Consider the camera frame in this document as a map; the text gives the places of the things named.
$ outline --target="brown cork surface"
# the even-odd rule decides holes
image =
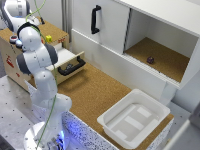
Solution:
[[[68,36],[66,32],[63,30],[57,28],[56,26],[50,24],[49,22],[45,21],[44,25],[38,26],[40,29],[40,32],[46,37],[47,35],[51,35],[52,42],[59,40],[61,37]],[[4,29],[0,31],[0,37],[2,37],[5,41],[9,42],[10,36],[12,36],[13,33],[8,29]]]
[[[105,134],[97,118],[131,89],[87,63],[81,72],[59,84],[58,92],[71,97],[71,112],[120,150],[123,149]],[[171,114],[166,117],[137,150],[146,149],[172,119]]]
[[[149,38],[125,51],[125,53],[160,71],[168,77],[181,82],[189,63],[189,58],[169,49]],[[147,63],[148,57],[154,58],[154,63]]]

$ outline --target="white plastic bin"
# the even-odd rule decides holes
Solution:
[[[122,147],[135,149],[169,113],[169,108],[134,89],[97,121],[105,133]]]

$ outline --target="purple object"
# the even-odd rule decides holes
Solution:
[[[153,58],[153,57],[148,57],[148,58],[147,58],[147,62],[148,62],[149,64],[153,64],[153,63],[154,63],[154,58]]]

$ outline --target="black door handle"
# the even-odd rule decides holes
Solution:
[[[96,28],[96,12],[98,10],[101,10],[101,7],[98,5],[96,5],[96,8],[92,10],[92,24],[91,24],[92,34],[96,34],[100,31],[98,28]]]
[[[86,64],[86,62],[81,59],[80,56],[77,57],[77,61],[79,62],[79,64],[66,70],[62,70],[61,67],[58,67],[58,72],[63,76],[67,76]]]

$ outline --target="cork shelf bottom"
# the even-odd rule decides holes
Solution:
[[[178,82],[181,82],[190,60],[149,38],[144,38],[125,53]],[[150,56],[154,58],[153,64],[147,63]]]

